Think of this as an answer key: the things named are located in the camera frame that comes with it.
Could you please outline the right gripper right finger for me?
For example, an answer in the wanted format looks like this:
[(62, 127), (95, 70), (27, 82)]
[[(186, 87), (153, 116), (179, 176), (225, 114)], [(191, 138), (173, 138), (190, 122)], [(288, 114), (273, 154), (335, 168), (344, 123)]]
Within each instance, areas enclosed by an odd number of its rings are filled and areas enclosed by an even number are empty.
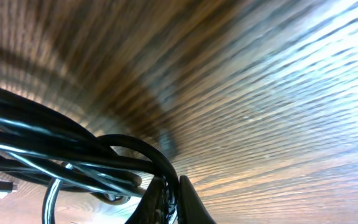
[(180, 177), (178, 198), (179, 224), (216, 224), (185, 175)]

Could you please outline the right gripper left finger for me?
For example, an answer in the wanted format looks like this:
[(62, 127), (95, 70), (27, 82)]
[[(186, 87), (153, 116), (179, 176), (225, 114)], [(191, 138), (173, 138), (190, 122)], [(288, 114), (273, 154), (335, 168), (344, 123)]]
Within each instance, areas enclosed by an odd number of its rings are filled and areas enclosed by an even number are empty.
[(167, 220), (165, 180), (154, 177), (126, 224), (164, 224)]

